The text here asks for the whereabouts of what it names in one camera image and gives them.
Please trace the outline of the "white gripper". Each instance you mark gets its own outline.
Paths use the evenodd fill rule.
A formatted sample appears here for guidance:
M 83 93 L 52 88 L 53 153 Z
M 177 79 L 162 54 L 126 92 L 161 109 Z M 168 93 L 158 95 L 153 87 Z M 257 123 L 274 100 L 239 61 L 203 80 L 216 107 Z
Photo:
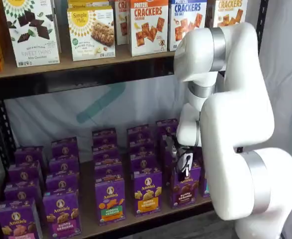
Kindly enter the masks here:
M 193 149 L 189 146 L 175 147 L 172 151 L 178 181 L 185 181 L 190 175 L 193 163 Z

